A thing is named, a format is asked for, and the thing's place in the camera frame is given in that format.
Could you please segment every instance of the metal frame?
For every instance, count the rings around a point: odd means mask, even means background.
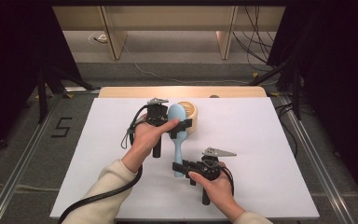
[[[282,97],[282,103],[287,105],[290,103],[290,100],[287,96]],[[324,167],[324,163],[321,160],[315,146],[312,144],[310,140],[310,136],[308,135],[304,125],[301,120],[296,119],[296,115],[292,112],[288,112],[289,119],[295,127],[298,138],[303,145],[308,158],[310,159],[310,163],[312,164],[313,170],[321,181],[322,187],[324,188],[324,192],[329,199],[334,211],[336,212],[337,218],[340,223],[352,224],[354,223],[351,213],[345,200],[341,196],[338,191],[338,188],[333,182],[330,174],[327,172],[327,169]]]
[[[52,98],[52,102],[50,104],[50,110],[46,114],[45,119],[42,123],[38,123],[37,127],[28,142],[27,147],[25,148],[24,152],[22,153],[19,161],[17,162],[16,167],[14,168],[13,172],[11,173],[8,181],[4,185],[1,193],[0,193],[0,219],[2,218],[3,214],[5,213],[8,204],[16,190],[16,187],[20,183],[20,180],[25,173],[25,170],[31,161],[34,152],[37,150],[40,140],[48,126],[48,122],[50,120],[51,114],[53,113],[56,105],[61,100],[61,95],[54,95]]]

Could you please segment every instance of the black wire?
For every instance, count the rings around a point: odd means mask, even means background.
[[[225,173],[225,175],[228,177],[228,181],[231,184],[231,193],[232,193],[232,195],[234,195],[234,177],[232,176],[231,171],[228,170],[227,167],[221,166],[221,168],[222,168],[223,173]]]
[[[237,39],[238,43],[240,44],[240,46],[245,49],[245,51],[247,52],[247,60],[248,60],[248,64],[254,69],[254,70],[258,70],[261,72],[269,72],[269,70],[265,70],[265,69],[260,69],[260,68],[256,68],[254,67],[250,61],[249,61],[249,54],[251,54],[252,56],[254,56],[255,58],[257,58],[259,61],[261,61],[262,63],[267,64],[266,61],[264,61],[262,58],[258,57],[254,52],[252,52],[250,49],[248,49],[239,39],[238,37],[235,35],[235,33],[233,32],[234,37]]]
[[[281,112],[280,112],[280,115],[279,115],[279,118],[281,118],[282,115],[286,114],[287,112],[289,112],[290,110],[292,110],[293,108],[288,108],[286,109],[284,112],[282,112],[284,110],[284,108],[281,109]]]
[[[84,206],[84,205],[87,205],[89,203],[94,203],[94,202],[97,202],[97,201],[100,201],[102,199],[105,199],[105,198],[108,198],[108,197],[112,197],[112,196],[115,196],[119,193],[122,193],[124,191],[126,191],[127,189],[130,189],[132,188],[138,181],[139,179],[141,179],[141,176],[142,176],[142,172],[143,172],[143,167],[142,165],[139,167],[138,169],[138,174],[136,175],[136,177],[130,182],[128,183],[127,185],[119,188],[119,189],[114,189],[114,190],[111,190],[111,191],[108,191],[106,193],[102,193],[102,194],[97,194],[95,196],[91,196],[89,198],[86,198],[86,199],[83,199],[83,200],[80,200],[78,201],[77,203],[74,203],[72,204],[71,206],[69,206],[61,215],[60,219],[58,220],[58,223],[61,224],[63,223],[63,221],[66,219],[66,217],[72,212],[74,211],[75,209],[81,207],[81,206]]]
[[[287,105],[279,105],[277,107],[275,107],[275,110],[279,109],[279,108],[282,108],[282,107],[286,107],[286,106],[289,106],[289,105],[292,105],[292,103],[289,103]]]
[[[135,131],[135,127],[136,125],[142,123],[135,123],[138,116],[141,114],[141,112],[147,108],[147,105],[144,105],[141,107],[141,109],[138,110],[138,112],[136,113],[135,117],[133,118],[132,120],[132,123],[131,123],[131,126],[128,130],[134,130]],[[126,136],[127,135],[130,135],[130,142],[131,144],[133,143],[133,132],[129,133],[129,131],[127,132]],[[101,194],[97,194],[97,195],[94,195],[94,196],[91,196],[91,197],[88,197],[86,199],[83,199],[83,200],[80,200],[76,203],[73,203],[72,205],[70,205],[68,208],[65,209],[65,211],[62,213],[62,215],[60,216],[60,219],[58,220],[58,223],[61,224],[63,223],[63,221],[66,219],[66,217],[71,213],[73,212],[74,210],[76,210],[77,208],[81,207],[81,206],[84,206],[84,205],[87,205],[89,203],[95,203],[97,201],[100,201],[102,199],[105,199],[105,198],[108,198],[108,197],[112,197],[112,196],[115,196],[119,193],[122,193],[124,191],[126,191],[127,189],[130,189],[132,188],[136,183],[138,183],[138,181],[141,179],[141,176],[142,176],[142,172],[143,172],[143,165],[141,164],[141,166],[139,167],[138,169],[138,174],[136,174],[136,177],[128,184],[126,184],[125,186],[121,187],[121,188],[118,188],[118,189],[114,189],[114,190],[111,190],[111,191],[108,191],[106,193],[101,193]]]
[[[242,34],[247,38],[247,39],[249,39],[249,40],[252,40],[253,42],[255,42],[256,44],[261,44],[261,45],[263,45],[263,46],[266,46],[266,47],[269,47],[269,48],[272,48],[272,46],[271,45],[268,45],[268,44],[264,44],[264,43],[260,43],[260,42],[257,42],[257,41],[255,41],[255,40],[253,40],[253,39],[251,39],[251,37],[249,37],[244,31],[242,31]]]
[[[264,45],[264,42],[260,37],[260,33],[258,32],[258,15],[259,15],[259,12],[260,12],[260,7],[258,7],[258,6],[255,7],[255,23],[253,23],[253,20],[252,20],[250,14],[249,14],[249,11],[248,11],[247,7],[245,7],[245,10],[246,10],[246,14],[247,14],[247,16],[249,18],[249,21],[251,22],[252,27],[254,28],[254,32],[252,33],[252,39],[253,39],[254,34],[256,34],[257,37],[258,37],[258,41],[260,43],[263,43],[263,45]],[[264,57],[267,60],[268,57],[266,56],[266,53],[264,52],[262,45],[260,45],[260,48],[261,48],[261,51],[263,52]]]
[[[272,38],[272,36],[269,34],[269,32],[267,32],[269,38],[271,38],[272,42],[274,42],[274,38]]]

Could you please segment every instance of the person's right hand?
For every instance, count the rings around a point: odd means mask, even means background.
[[[225,173],[220,172],[220,176],[213,181],[195,172],[189,172],[188,174],[194,181],[205,188],[211,202],[214,203],[231,222],[234,222],[245,212],[245,210],[235,202],[231,192],[231,184]]]

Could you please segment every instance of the white table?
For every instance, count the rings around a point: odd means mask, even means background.
[[[207,147],[238,154],[220,161],[234,175],[235,199],[246,210],[269,218],[319,217],[269,98],[169,100],[166,105],[190,101],[199,109],[198,129],[182,144],[184,160],[199,161]],[[78,201],[103,167],[126,153],[121,140],[146,102],[145,98],[95,99],[52,217]],[[200,186],[173,176],[173,152],[173,142],[164,134],[161,158],[146,159],[144,174],[117,219],[226,220],[213,204],[202,205]]]

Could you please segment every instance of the person's left hand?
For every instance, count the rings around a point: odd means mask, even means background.
[[[121,159],[126,167],[136,173],[145,158],[150,155],[159,138],[178,123],[179,119],[172,119],[159,127],[152,126],[146,122],[138,124],[135,128],[132,147]]]

